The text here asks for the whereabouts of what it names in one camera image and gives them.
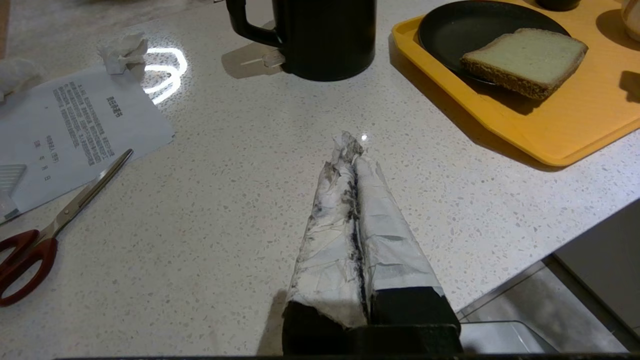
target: speckled surface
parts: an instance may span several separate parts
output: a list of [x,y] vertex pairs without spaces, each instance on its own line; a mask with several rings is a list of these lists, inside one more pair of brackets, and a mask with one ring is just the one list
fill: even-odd
[[115,27],[140,24],[213,0],[20,0],[11,4],[7,55],[14,56],[48,42],[73,41],[78,35],[96,35]]
[[[131,28],[186,57],[180,88],[159,103],[175,140],[126,165],[60,234],[47,280],[0,310],[0,358],[277,353],[317,175],[343,129],[367,135],[455,309],[638,198],[638,132],[541,172],[476,145],[393,68],[392,25],[438,3],[380,0],[373,65],[338,83],[229,75],[223,55],[250,42],[224,3]],[[252,21],[269,21],[269,7],[251,2]],[[96,42],[123,33],[22,55],[60,76],[98,63]],[[46,226],[71,196],[0,238]]]

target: scissors blade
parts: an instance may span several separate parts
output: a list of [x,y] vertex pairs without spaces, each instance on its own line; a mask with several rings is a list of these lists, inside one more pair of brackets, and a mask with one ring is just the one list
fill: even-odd
[[65,225],[67,225],[74,217],[85,207],[93,198],[98,195],[100,190],[115,176],[115,174],[122,168],[127,162],[129,157],[133,154],[133,150],[129,149],[120,155],[111,166],[103,170],[89,185],[87,185],[73,200],[65,206],[60,213],[56,216],[54,222],[47,226],[40,232],[40,238],[53,238],[55,237]]

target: mug handle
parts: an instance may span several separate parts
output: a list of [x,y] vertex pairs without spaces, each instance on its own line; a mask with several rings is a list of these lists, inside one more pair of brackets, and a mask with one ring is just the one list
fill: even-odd
[[249,40],[273,47],[282,47],[283,43],[275,30],[266,30],[249,24],[246,19],[245,6],[246,0],[227,0],[227,10],[234,31]]

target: scissors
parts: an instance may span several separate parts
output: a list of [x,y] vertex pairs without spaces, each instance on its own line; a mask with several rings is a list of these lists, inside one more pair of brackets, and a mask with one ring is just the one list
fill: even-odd
[[[129,159],[133,150],[124,152],[111,166],[101,172],[74,197],[43,231],[29,230],[0,241],[0,252],[14,248],[0,263],[0,307],[12,305],[29,295],[49,275],[58,251],[56,235],[104,188]],[[27,284],[15,293],[2,297],[5,291],[38,261],[40,268]]]

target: white paper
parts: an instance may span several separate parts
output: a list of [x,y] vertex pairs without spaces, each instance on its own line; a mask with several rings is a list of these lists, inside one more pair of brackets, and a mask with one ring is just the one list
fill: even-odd
[[0,164],[27,165],[12,195],[21,213],[91,181],[127,149],[135,159],[172,139],[131,73],[112,76],[102,65],[0,104]]

